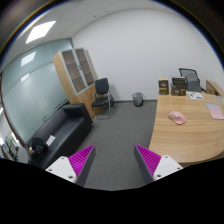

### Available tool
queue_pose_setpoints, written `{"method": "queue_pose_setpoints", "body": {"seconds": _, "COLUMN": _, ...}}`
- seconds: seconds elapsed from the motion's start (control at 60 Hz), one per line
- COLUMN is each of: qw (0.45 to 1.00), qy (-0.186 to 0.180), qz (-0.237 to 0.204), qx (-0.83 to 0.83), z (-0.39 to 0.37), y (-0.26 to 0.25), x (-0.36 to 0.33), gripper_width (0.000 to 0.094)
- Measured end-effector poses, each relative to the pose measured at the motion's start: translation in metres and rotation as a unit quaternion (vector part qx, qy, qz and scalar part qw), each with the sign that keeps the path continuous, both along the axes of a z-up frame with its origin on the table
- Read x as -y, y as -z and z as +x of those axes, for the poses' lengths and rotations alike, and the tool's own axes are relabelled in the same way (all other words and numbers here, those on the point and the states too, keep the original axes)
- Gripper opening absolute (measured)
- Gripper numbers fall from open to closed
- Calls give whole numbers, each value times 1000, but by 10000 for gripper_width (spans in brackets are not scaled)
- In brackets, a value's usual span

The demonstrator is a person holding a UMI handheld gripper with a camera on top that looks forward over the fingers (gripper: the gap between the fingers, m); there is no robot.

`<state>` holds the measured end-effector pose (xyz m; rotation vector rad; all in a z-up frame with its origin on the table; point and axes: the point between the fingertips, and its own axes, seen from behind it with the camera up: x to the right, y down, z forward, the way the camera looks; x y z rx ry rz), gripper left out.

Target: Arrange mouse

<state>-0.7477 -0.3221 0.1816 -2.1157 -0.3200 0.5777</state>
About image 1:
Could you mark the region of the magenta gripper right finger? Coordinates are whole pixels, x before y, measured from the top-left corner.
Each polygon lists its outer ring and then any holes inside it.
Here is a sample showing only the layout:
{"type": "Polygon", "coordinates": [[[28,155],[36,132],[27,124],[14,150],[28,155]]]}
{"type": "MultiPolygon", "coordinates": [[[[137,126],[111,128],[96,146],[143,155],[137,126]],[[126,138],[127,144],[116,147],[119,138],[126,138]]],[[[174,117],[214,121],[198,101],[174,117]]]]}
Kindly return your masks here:
{"type": "Polygon", "coordinates": [[[182,166],[169,155],[160,156],[137,144],[134,145],[134,156],[145,184],[152,183],[182,169],[182,166]]]}

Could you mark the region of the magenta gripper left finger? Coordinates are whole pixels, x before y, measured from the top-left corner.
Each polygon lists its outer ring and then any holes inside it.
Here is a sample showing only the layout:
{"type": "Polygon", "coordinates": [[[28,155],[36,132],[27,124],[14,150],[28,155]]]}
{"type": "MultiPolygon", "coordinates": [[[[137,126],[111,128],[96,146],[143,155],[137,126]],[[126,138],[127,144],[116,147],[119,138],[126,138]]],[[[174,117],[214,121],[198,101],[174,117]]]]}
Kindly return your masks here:
{"type": "Polygon", "coordinates": [[[61,156],[46,170],[56,176],[83,187],[96,155],[95,146],[91,145],[69,156],[61,156]]]}

